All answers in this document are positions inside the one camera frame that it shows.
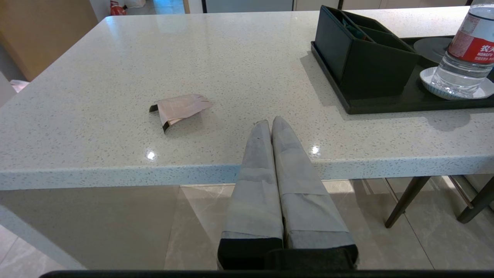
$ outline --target tile floor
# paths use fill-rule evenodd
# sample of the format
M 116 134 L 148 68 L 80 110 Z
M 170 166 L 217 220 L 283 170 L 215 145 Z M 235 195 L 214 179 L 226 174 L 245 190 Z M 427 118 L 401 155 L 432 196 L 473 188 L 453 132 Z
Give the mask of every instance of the tile floor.
M 142 8 L 129 8 L 127 15 L 185 13 L 183 0 L 146 0 Z
M 410 179 L 389 179 L 398 198 Z M 360 252 L 359 269 L 494 269 L 494 212 L 468 224 L 453 185 L 434 177 L 391 229 L 396 202 L 382 180 L 324 182 Z M 234 185 L 180 188 L 165 269 L 215 270 L 216 249 Z M 0 226 L 0 278 L 36 278 L 62 266 Z

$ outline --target table top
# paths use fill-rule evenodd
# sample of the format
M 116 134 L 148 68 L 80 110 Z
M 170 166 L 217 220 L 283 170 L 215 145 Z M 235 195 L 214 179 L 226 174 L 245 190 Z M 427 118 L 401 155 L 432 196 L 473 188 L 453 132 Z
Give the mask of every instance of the table top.
M 467 7 L 352 12 L 422 37 Z M 0 109 L 0 190 L 233 183 L 277 115 L 322 179 L 494 173 L 492 108 L 347 115 L 310 52 L 318 15 L 107 17 Z M 190 93 L 213 107 L 163 134 L 149 106 Z

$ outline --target plastic bottle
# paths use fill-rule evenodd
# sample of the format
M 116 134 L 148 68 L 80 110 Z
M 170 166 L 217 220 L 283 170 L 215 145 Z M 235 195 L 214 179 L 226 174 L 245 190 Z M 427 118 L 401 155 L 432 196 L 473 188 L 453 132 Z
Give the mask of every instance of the plastic bottle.
M 494 66 L 494 0 L 473 1 L 432 85 L 471 98 Z

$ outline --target black chair leg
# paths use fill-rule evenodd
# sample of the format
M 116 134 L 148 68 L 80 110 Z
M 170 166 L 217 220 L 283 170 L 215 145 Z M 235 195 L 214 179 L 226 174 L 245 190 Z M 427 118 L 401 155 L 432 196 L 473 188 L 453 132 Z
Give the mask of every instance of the black chair leg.
M 386 228 L 391 228 L 393 224 L 395 224 L 396 220 L 403 214 L 405 209 L 410 205 L 412 202 L 413 198 L 417 196 L 417 194 L 420 192 L 422 187 L 426 184 L 426 182 L 429 180 L 430 176 L 427 177 L 414 177 L 412 181 L 408 184 L 407 189 L 403 193 L 402 197 L 398 201 L 398 204 L 396 204 L 395 209 L 389 216 L 388 220 L 384 224 Z
M 473 198 L 473 208 L 465 208 L 456 219 L 463 224 L 468 223 L 492 201 L 494 201 L 494 178 L 488 181 L 486 186 L 480 190 L 479 194 Z

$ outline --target red object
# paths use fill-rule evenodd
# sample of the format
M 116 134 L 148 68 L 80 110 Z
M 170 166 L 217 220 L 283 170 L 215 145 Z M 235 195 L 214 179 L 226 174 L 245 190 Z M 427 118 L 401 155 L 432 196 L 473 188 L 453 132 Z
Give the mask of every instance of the red object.
M 494 63 L 492 27 L 494 24 L 490 19 L 468 13 L 451 42 L 448 53 L 471 63 Z
M 110 0 L 110 15 L 127 15 L 127 12 L 117 1 Z

